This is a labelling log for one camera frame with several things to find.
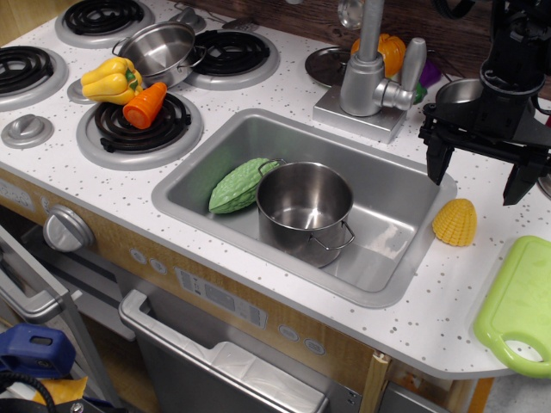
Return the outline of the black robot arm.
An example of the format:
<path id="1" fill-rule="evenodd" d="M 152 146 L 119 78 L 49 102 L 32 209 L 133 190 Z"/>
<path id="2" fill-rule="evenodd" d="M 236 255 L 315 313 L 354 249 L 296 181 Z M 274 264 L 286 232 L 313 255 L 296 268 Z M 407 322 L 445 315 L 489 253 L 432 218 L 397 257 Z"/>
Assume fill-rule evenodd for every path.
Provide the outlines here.
<path id="1" fill-rule="evenodd" d="M 510 163 L 503 192 L 509 206 L 550 172 L 550 128 L 536 119 L 550 75 L 550 3 L 494 2 L 491 39 L 478 78 L 448 83 L 424 106 L 419 137 L 435 184 L 456 149 Z"/>

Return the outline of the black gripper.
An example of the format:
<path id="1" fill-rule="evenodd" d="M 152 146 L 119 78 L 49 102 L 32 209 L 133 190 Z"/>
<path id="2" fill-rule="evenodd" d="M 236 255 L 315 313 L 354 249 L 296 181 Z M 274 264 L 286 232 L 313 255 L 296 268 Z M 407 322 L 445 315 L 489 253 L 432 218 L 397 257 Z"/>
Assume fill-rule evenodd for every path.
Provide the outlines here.
<path id="1" fill-rule="evenodd" d="M 550 163 L 550 130 L 535 118 L 547 74 L 534 68 L 482 68 L 479 99 L 424 106 L 419 137 L 427 145 L 428 177 L 440 185 L 455 149 L 513 163 L 503 205 L 516 205 Z"/>

